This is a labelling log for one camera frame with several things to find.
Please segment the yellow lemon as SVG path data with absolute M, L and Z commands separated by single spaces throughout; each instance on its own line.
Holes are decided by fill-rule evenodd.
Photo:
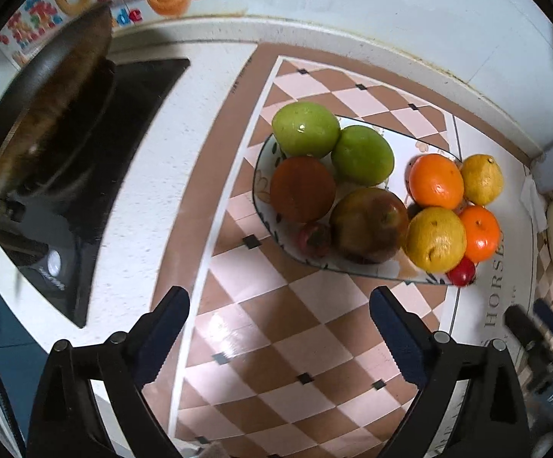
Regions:
M 504 178 L 498 162 L 492 155 L 475 154 L 461 165 L 465 198 L 474 205 L 486 206 L 502 192 Z
M 410 221 L 404 253 L 419 269 L 446 273 L 465 255 L 467 235 L 461 219 L 452 210 L 429 207 Z

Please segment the small red fruit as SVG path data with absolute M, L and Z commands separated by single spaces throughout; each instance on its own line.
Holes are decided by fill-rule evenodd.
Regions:
M 317 221 L 305 224 L 298 233 L 297 244 L 304 255 L 324 258 L 331 247 L 329 226 Z

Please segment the orange mandarin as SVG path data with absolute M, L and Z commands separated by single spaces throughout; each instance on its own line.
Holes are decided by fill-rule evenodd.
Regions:
M 465 256 L 474 264 L 488 260 L 496 252 L 501 239 L 497 218 L 481 206 L 468 206 L 458 217 L 467 236 Z
M 464 199 L 464 180 L 458 166 L 440 154 L 419 156 L 408 175 L 411 197 L 422 207 L 455 210 Z

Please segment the small red cherry tomato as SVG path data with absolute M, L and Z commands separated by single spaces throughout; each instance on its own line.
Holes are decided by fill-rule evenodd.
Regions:
M 475 281 L 475 264 L 470 258 L 464 256 L 458 265 L 446 273 L 446 277 L 457 287 L 467 286 Z

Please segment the dark red apple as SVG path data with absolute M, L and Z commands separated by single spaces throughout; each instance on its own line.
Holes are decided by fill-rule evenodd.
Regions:
M 395 194 L 377 187 L 358 188 L 331 211 L 331 244 L 348 261 L 382 264 L 403 246 L 409 222 L 407 209 Z

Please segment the floral white glass plate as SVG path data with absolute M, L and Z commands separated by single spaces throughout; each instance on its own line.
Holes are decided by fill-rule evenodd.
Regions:
M 411 135 L 401 134 L 384 126 L 345 116 L 339 116 L 338 120 L 339 126 L 342 128 L 351 125 L 372 128 L 390 145 L 394 155 L 394 168 L 390 176 L 379 187 L 391 191 L 407 207 L 413 204 L 412 197 L 408 192 L 408 172 L 417 157 L 437 153 L 455 163 L 461 162 L 458 150 L 450 151 L 448 147 L 442 148 L 427 139 L 417 140 Z M 257 160 L 255 162 L 252 189 L 253 205 L 271 238 L 290 258 L 294 258 L 295 261 L 299 261 L 304 265 L 349 275 L 416 283 L 451 284 L 443 273 L 428 273 L 414 266 L 401 250 L 382 264 L 368 265 L 349 261 L 334 249 L 329 250 L 323 258 L 312 258 L 305 254 L 298 246 L 298 236 L 302 225 L 285 219 L 275 211 L 270 203 L 269 189 L 272 176 L 278 166 L 287 158 L 287 155 L 282 151 L 272 134 L 265 139 L 263 144 L 257 145 L 255 149 Z

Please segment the blue cabinet front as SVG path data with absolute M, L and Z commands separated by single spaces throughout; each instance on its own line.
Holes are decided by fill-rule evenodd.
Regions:
M 0 295 L 0 378 L 24 439 L 47 358 Z

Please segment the green apple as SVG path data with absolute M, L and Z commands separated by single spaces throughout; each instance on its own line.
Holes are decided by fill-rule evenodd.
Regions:
M 336 147 L 341 127 L 336 116 L 314 102 L 292 102 L 275 113 L 271 128 L 288 157 L 323 158 Z
M 394 169 L 390 144 L 378 131 L 363 125 L 341 130 L 331 162 L 341 176 L 365 187 L 381 184 Z

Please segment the black gas stove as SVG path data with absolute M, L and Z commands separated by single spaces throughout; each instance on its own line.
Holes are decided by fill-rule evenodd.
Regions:
M 59 120 L 34 169 L 0 198 L 0 247 L 79 328 L 108 218 L 146 131 L 190 66 L 170 58 L 104 60 Z

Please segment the reddish brown persimmon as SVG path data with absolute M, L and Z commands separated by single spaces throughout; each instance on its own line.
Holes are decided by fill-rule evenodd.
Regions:
M 286 220 L 319 220 L 336 199 L 336 180 L 317 158 L 288 158 L 275 169 L 270 182 L 270 203 Z

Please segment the white crumpled cloth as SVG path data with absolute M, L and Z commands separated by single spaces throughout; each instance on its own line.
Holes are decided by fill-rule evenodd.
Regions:
M 521 195 L 519 196 L 522 206 L 529 214 L 537 233 L 548 229 L 547 201 L 538 192 L 535 180 L 531 175 L 526 176 L 522 184 Z

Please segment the checkered brown counter mat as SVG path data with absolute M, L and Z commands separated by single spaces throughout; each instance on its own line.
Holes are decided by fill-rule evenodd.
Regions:
M 273 115 L 295 100 L 380 126 L 417 154 L 497 159 L 505 188 L 492 211 L 502 240 L 475 284 L 418 280 L 404 255 L 394 259 L 388 286 L 428 327 L 465 343 L 506 338 L 507 306 L 553 303 L 553 264 L 522 206 L 529 169 L 460 109 L 346 58 L 253 47 L 173 220 L 156 292 L 185 287 L 192 308 L 149 400 L 178 439 L 221 442 L 234 457 L 371 457 L 415 394 L 370 318 L 377 280 L 295 261 L 256 209 L 269 191 L 258 156 Z

